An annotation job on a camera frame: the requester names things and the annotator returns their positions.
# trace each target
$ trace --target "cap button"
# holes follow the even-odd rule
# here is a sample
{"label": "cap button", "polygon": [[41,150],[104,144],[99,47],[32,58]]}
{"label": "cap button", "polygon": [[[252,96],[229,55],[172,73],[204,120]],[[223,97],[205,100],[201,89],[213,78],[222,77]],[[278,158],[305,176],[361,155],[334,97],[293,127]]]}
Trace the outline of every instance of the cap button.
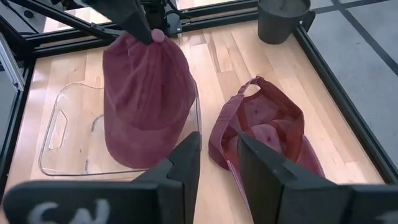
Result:
{"label": "cap button", "polygon": [[160,29],[152,30],[150,35],[152,36],[152,40],[154,40],[154,42],[157,42],[157,43],[161,43],[165,39],[165,35],[164,35],[163,31],[161,31]]}

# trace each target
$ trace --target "black mug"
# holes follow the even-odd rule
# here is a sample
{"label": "black mug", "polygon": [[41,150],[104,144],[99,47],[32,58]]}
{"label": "black mug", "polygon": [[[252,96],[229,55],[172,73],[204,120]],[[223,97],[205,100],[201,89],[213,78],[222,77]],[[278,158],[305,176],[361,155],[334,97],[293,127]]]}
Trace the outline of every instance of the black mug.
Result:
{"label": "black mug", "polygon": [[260,0],[258,36],[268,44],[283,43],[310,9],[310,0]]}

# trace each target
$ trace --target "metal bracket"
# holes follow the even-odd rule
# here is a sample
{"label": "metal bracket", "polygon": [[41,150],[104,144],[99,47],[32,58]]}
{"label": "metal bracket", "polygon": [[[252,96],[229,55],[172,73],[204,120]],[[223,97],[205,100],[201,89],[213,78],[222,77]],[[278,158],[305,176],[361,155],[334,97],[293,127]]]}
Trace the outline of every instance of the metal bracket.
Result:
{"label": "metal bracket", "polygon": [[[170,2],[172,4],[174,4],[174,6],[176,5],[176,0],[170,0]],[[165,7],[166,12],[170,12],[172,11],[172,7],[170,6],[170,4],[167,4]],[[181,33],[182,31],[182,25],[181,25],[181,21],[180,21],[180,16],[178,14],[169,14],[167,15],[167,23],[168,23],[168,28],[167,28],[167,34],[170,37],[176,37],[177,34]]]}
{"label": "metal bracket", "polygon": [[0,33],[3,33],[4,38],[9,41],[9,48],[17,57],[20,59],[30,58],[33,46],[3,16],[0,16]]}
{"label": "metal bracket", "polygon": [[315,19],[316,13],[314,11],[308,11],[303,18],[303,22],[301,25],[304,27],[305,31],[308,32],[310,30],[310,27],[313,23],[313,20]]}

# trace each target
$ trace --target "red baseball cap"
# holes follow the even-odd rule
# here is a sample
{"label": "red baseball cap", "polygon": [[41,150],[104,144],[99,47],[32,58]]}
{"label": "red baseball cap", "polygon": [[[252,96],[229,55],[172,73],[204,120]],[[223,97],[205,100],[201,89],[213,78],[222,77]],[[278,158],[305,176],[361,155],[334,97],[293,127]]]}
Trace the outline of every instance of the red baseball cap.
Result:
{"label": "red baseball cap", "polygon": [[168,156],[197,97],[180,47],[161,30],[152,39],[145,45],[123,32],[103,54],[106,146],[134,169]]}
{"label": "red baseball cap", "polygon": [[[245,97],[249,85],[257,85],[260,90]],[[315,151],[304,136],[302,110],[272,83],[262,77],[253,78],[221,109],[208,145],[210,157],[232,172],[246,205],[238,164],[238,134],[241,132],[320,177],[325,176]]]}

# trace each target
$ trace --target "cable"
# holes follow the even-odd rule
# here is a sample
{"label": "cable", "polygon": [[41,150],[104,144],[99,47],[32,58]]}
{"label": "cable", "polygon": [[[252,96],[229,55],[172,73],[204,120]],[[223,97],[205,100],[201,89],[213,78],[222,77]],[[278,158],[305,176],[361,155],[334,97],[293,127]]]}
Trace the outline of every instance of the cable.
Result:
{"label": "cable", "polygon": [[1,0],[1,2],[8,7],[15,15],[17,15],[29,28],[31,28],[36,34],[39,34],[39,32],[33,27],[32,25],[29,24],[28,21],[25,20],[10,4],[7,0]]}
{"label": "cable", "polygon": [[172,14],[172,13],[175,13],[175,14],[177,14],[177,15],[180,16],[180,19],[191,19],[190,16],[187,16],[187,15],[182,14],[182,13],[177,9],[177,7],[174,6],[174,4],[171,2],[171,0],[166,0],[166,1],[167,1],[167,3],[169,4],[169,6],[173,9],[173,11],[167,11],[165,15],[170,15],[170,14]]}

